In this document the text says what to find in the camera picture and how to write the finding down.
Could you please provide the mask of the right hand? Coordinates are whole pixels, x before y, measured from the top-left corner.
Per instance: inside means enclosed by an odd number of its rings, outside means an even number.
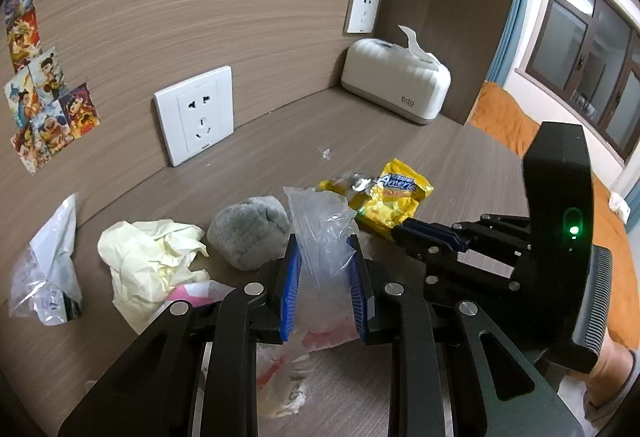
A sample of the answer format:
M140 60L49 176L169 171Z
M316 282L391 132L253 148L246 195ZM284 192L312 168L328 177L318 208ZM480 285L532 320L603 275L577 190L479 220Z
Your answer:
M570 376L585 383L585 419L600 431L620 409L639 377L639 351L613 341L605 331L600 356L591 372L570 371Z

